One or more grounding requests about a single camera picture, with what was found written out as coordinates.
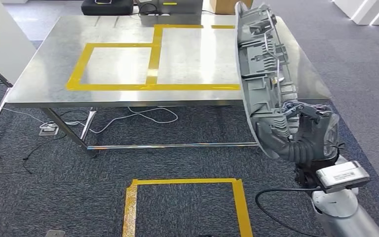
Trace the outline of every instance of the metal table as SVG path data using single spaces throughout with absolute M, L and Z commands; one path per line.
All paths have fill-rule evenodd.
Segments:
M 18 107 L 41 108 L 90 155 L 92 150 L 209 143 L 88 146 L 92 109 L 80 136 L 52 107 L 242 104 L 235 63 L 234 16 L 64 16 L 59 19 L 6 97 Z M 277 30 L 289 55 L 300 99 L 330 93 L 283 20 Z

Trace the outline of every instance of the black cable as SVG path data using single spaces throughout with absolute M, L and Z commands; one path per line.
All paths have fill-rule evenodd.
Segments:
M 208 13 L 211 13 L 211 14 L 214 14 L 214 15 L 228 15 L 228 14 L 214 13 L 212 11 L 207 11 L 207 10 L 202 10 L 202 11 L 205 11 L 205 12 L 208 12 Z
M 255 202 L 256 202 L 256 205 L 259 207 L 259 209 L 261 211 L 263 211 L 267 216 L 269 216 L 272 220 L 274 220 L 275 222 L 277 222 L 281 226 L 283 226 L 283 227 L 285 227 L 291 231 L 297 232 L 297 233 L 305 235 L 305 236 L 326 237 L 326 236 L 318 236 L 318 235 L 314 235 L 314 234 L 308 234 L 308 233 L 299 231 L 299 230 L 285 224 L 284 222 L 278 220 L 276 217 L 271 215 L 271 213 L 269 213 L 267 210 L 265 210 L 264 207 L 259 203 L 259 196 L 264 194 L 264 193 L 268 193 L 268 192 L 313 192 L 313 191 L 322 191 L 322 189 L 321 188 L 314 188 L 314 189 L 265 189 L 265 190 L 260 191 L 258 194 L 256 194 Z
M 345 150 L 345 143 L 339 143 L 337 145 L 332 145 L 331 147 L 334 147 L 337 149 L 336 155 L 339 157 L 339 155 L 341 154 L 341 150 Z
M 79 122 L 85 122 L 88 120 L 88 111 L 85 111 L 85 110 L 69 110 L 67 112 L 64 112 L 62 114 L 60 114 L 59 116 L 63 116 L 63 115 L 66 115 L 66 114 L 69 114 L 69 113 L 72 113 L 72 112 L 83 112 L 84 114 L 86 114 L 86 118 L 85 119 L 82 119 L 82 120 L 79 120 L 79 119 L 63 119 L 63 121 L 65 122 L 76 122 L 76 121 L 79 121 Z
M 56 141 L 56 140 L 59 140 L 59 139 L 62 139 L 62 138 L 65 138 L 66 137 L 66 134 L 61 136 L 61 137 L 58 137 L 58 138 L 54 138 L 54 139 L 51 139 L 51 140 L 48 140 L 48 141 L 45 141 L 43 143 L 41 143 L 40 145 L 38 145 L 36 148 L 34 148 L 32 151 L 30 151 L 30 153 L 28 153 L 28 155 L 23 158 L 23 163 L 22 163 L 22 166 L 24 167 L 24 169 L 29 173 L 29 174 L 33 174 L 29 169 L 27 169 L 25 167 L 25 162 L 27 162 L 27 160 L 30 158 L 30 156 L 40 147 L 44 146 L 45 144 L 49 143 L 49 142 L 53 142 L 53 141 Z
M 142 8 L 143 8 L 144 6 L 146 6 L 146 5 L 152 5 L 152 6 L 154 6 L 155 10 L 142 12 Z M 153 4 L 153 3 L 147 2 L 147 3 L 145 3 L 145 4 L 142 4 L 142 5 L 139 7 L 139 12 L 138 12 L 139 15 L 140 15 L 140 14 L 153 14 L 153 13 L 154 13 L 154 14 L 159 14 L 159 11 L 157 10 L 157 6 L 156 6 L 155 4 Z
M 63 136 L 61 136 L 61 137 L 58 137 L 58 138 L 54 138 L 54 139 L 51 139 L 51 140 L 48 140 L 48 141 L 45 141 L 45 142 L 43 142 L 43 143 L 41 143 L 40 145 L 38 145 L 36 148 L 34 148 L 32 151 L 30 151 L 30 153 L 28 153 L 28 155 L 26 156 L 26 157 L 24 157 L 24 158 L 22 158 L 22 167 L 25 169 L 25 171 L 27 171 L 28 172 L 28 174 L 33 174 L 29 169 L 27 169 L 26 167 L 25 167 L 25 162 L 30 158 L 30 156 L 38 149 L 38 148 L 40 148 L 40 147 L 42 147 L 43 145 L 45 145 L 45 144 L 47 144 L 47 143 L 49 143 L 49 142 L 52 142 L 52 141 L 56 141 L 56 140 L 59 140 L 59 139 L 62 139 L 62 138 L 64 138 L 64 137 L 66 137 L 66 134 L 65 135 L 63 135 Z M 23 172 L 8 172 L 8 173 L 0 173 L 0 174 L 26 174 L 26 173 L 23 173 Z

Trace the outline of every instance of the cardboard box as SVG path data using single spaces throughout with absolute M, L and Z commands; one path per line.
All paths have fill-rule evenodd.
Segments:
M 216 14 L 234 15 L 234 5 L 238 1 L 244 2 L 248 7 L 252 5 L 252 0 L 210 0 L 210 5 Z

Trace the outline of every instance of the gray plastic car part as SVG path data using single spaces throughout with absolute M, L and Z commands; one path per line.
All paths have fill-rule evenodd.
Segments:
M 248 124 L 262 151 L 295 163 L 337 155 L 338 120 L 325 105 L 297 100 L 287 50 L 267 5 L 235 6 L 237 68 Z

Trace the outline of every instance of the gray carpet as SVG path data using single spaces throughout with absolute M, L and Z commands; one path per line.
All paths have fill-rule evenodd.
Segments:
M 251 141 L 242 107 L 173 107 L 180 119 L 156 124 L 141 117 L 116 122 L 93 144 Z M 38 110 L 22 110 L 45 119 Z M 93 125 L 102 128 L 124 108 L 100 109 Z M 82 114 L 71 115 L 80 119 Z M 156 119 L 170 115 L 156 111 Z M 39 122 L 4 111 L 0 117 L 0 237 L 44 236 L 48 229 L 70 237 L 118 237 L 122 230 L 125 189 L 132 179 L 241 178 L 255 236 L 299 236 L 274 223 L 255 206 L 257 191 L 296 187 L 293 165 L 264 158 L 254 148 L 189 148 L 103 151 L 88 158 L 69 139 L 38 149 Z M 379 189 L 379 179 L 375 180 Z M 362 188 L 361 204 L 379 224 L 377 189 Z M 304 194 L 263 197 L 272 213 L 290 225 L 321 233 Z M 137 237 L 239 236 L 231 188 L 226 184 L 141 186 L 137 199 Z

